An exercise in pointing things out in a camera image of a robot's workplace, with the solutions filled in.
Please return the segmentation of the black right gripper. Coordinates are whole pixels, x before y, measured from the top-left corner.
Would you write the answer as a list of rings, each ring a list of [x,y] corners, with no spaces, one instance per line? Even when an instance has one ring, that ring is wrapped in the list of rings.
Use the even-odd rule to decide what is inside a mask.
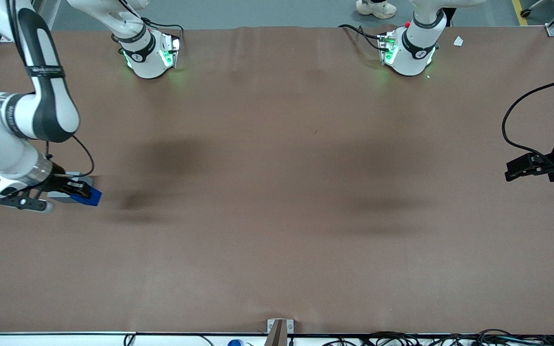
[[[75,179],[77,179],[77,175],[70,175],[64,171],[63,167],[53,163],[51,172],[46,180],[41,183],[41,191],[58,191],[69,194],[69,198],[72,200],[90,200],[91,183]]]

